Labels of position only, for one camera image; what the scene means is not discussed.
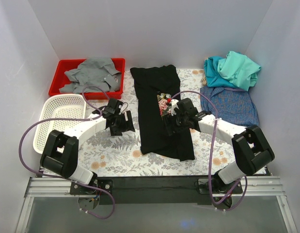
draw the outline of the teal shirt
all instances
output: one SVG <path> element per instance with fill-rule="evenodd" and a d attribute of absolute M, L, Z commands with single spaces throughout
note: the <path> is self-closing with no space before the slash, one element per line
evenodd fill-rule
<path fill-rule="evenodd" d="M 223 79 L 218 73 L 218 62 L 223 59 L 219 56 L 208 57 L 204 63 L 205 76 L 207 80 L 207 86 L 209 87 L 230 87 L 237 88 L 226 79 Z"/>
<path fill-rule="evenodd" d="M 220 76 L 234 86 L 248 91 L 257 81 L 257 72 L 261 66 L 252 61 L 246 55 L 229 51 L 226 58 L 218 62 L 218 73 Z"/>

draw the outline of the clothing pile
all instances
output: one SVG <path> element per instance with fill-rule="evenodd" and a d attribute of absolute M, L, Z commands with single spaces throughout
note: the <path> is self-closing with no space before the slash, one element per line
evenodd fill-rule
<path fill-rule="evenodd" d="M 254 86 L 261 66 L 246 55 L 229 51 L 226 58 L 209 57 L 204 63 L 208 87 L 240 88 L 245 91 Z"/>
<path fill-rule="evenodd" d="M 242 126 L 258 125 L 258 115 L 249 87 L 256 84 L 260 65 L 246 55 L 230 51 L 226 58 L 208 57 L 204 63 L 207 86 L 200 89 L 218 109 L 218 117 Z M 203 110 L 215 114 L 214 108 L 201 98 Z"/>
<path fill-rule="evenodd" d="M 121 87 L 121 72 L 115 69 L 111 58 L 89 58 L 78 65 L 78 68 L 64 73 L 71 81 L 60 88 L 61 93 L 82 93 L 86 86 L 98 86 L 103 91 L 118 91 Z M 101 92 L 89 87 L 85 92 Z"/>

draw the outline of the glass panel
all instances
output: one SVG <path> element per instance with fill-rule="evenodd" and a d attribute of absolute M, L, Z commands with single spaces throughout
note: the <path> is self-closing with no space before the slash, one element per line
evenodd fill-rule
<path fill-rule="evenodd" d="M 111 206 L 95 213 L 106 215 Z M 196 204 L 117 204 L 115 213 L 99 220 L 79 211 L 78 198 L 35 198 L 28 223 L 29 233 L 70 232 L 200 233 L 287 232 L 276 197 L 246 197 L 227 213 L 196 207 Z"/>

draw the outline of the black garment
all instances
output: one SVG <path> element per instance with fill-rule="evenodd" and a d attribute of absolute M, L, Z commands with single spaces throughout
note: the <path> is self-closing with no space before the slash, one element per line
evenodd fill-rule
<path fill-rule="evenodd" d="M 154 152 L 166 157 L 193 160 L 193 143 L 189 129 L 167 136 L 158 106 L 158 93 L 174 94 L 180 91 L 180 80 L 173 65 L 153 68 L 132 68 L 138 98 L 141 152 Z"/>

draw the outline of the white wall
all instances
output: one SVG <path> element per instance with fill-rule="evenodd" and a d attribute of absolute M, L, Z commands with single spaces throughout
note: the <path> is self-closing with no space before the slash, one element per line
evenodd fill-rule
<path fill-rule="evenodd" d="M 60 59 L 126 58 L 126 67 L 201 67 L 245 52 L 272 0 L 29 0 Z"/>
<path fill-rule="evenodd" d="M 262 66 L 252 98 L 300 232 L 300 0 L 273 1 L 247 55 Z"/>
<path fill-rule="evenodd" d="M 0 233 L 14 232 L 32 175 L 18 159 L 22 133 L 39 118 L 58 57 L 27 0 L 0 0 Z M 32 132 L 24 157 L 38 168 Z"/>

